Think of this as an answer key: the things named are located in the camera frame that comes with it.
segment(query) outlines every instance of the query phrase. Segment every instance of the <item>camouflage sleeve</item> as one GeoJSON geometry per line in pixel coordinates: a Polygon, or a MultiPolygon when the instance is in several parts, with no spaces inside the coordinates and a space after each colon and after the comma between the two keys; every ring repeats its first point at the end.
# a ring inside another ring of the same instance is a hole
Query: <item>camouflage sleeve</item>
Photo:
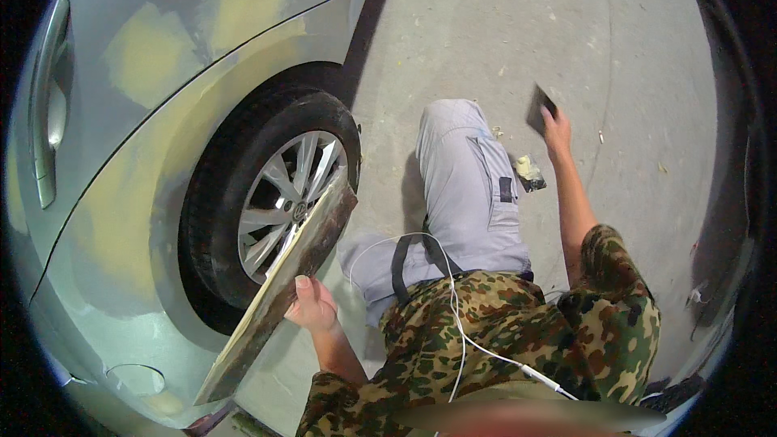
{"type": "Polygon", "coordinates": [[[636,403],[658,346],[660,312],[617,231],[592,228],[580,284],[558,301],[603,401],[636,403]]]}
{"type": "Polygon", "coordinates": [[[353,406],[358,399],[359,391],[353,384],[334,373],[316,373],[305,412],[297,428],[297,436],[344,435],[346,431],[359,435],[358,428],[355,428],[355,425],[358,426],[357,422],[344,422],[348,420],[344,418],[346,409],[353,406]]]}

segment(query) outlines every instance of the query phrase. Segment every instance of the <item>man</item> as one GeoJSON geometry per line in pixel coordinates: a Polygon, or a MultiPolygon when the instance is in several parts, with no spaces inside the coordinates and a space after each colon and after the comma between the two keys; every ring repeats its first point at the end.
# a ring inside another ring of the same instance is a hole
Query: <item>man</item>
{"type": "MultiPolygon", "coordinates": [[[[461,324],[473,341],[580,400],[636,403],[656,354],[660,313],[618,233],[591,211],[569,120],[560,109],[555,118],[544,108],[542,114],[570,287],[556,306],[532,283],[510,161],[473,102],[441,100],[424,109],[416,157],[427,228],[452,262],[461,324]]],[[[358,258],[380,239],[339,247],[344,273],[367,302],[367,322],[385,338],[387,361],[372,380],[343,333],[332,295],[315,278],[297,277],[298,300],[286,317],[310,331],[321,366],[298,435],[406,435],[411,428],[395,423],[395,412],[451,398],[463,341],[444,258],[433,253],[433,240],[426,247],[377,244],[358,258]]],[[[516,365],[469,345],[455,397],[526,380],[516,365]]]]}

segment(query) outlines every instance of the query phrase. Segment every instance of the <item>door handle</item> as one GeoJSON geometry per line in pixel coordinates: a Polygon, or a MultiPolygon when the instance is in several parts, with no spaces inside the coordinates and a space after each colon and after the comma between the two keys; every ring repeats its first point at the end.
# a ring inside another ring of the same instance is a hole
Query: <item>door handle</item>
{"type": "Polygon", "coordinates": [[[64,51],[65,32],[70,17],[70,1],[56,0],[46,24],[43,42],[37,54],[30,95],[30,137],[35,160],[35,179],[38,185],[40,207],[46,208],[57,194],[54,176],[54,147],[49,141],[49,102],[53,67],[64,51]]]}

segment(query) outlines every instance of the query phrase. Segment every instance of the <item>silver car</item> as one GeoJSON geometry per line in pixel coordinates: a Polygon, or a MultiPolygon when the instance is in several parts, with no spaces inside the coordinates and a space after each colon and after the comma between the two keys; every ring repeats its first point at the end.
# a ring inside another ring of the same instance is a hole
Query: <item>silver car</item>
{"type": "Polygon", "coordinates": [[[291,81],[342,64],[364,0],[52,0],[6,140],[21,299],[69,377],[186,428],[264,274],[359,133],[291,81]]]}

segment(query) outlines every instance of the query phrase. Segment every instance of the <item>concrete floor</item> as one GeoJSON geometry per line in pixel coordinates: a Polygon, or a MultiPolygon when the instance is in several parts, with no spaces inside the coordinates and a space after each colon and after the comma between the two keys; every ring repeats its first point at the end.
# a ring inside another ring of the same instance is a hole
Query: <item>concrete floor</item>
{"type": "MultiPolygon", "coordinates": [[[[676,376],[705,331],[690,342],[694,320],[685,302],[689,254],[707,211],[718,109],[696,0],[386,0],[353,107],[364,160],[346,236],[420,227],[413,150],[422,109],[436,98],[476,99],[504,132],[508,153],[533,154],[546,175],[548,189],[520,200],[521,234],[535,281],[546,292],[566,289],[552,167],[543,141],[523,122],[534,82],[570,117],[573,153],[597,217],[621,232],[662,310],[650,379],[676,376]]],[[[383,354],[379,335],[363,327],[364,304],[336,262],[321,276],[374,372],[383,354]]],[[[316,370],[309,336],[282,325],[236,400],[293,435],[316,370]]]]}

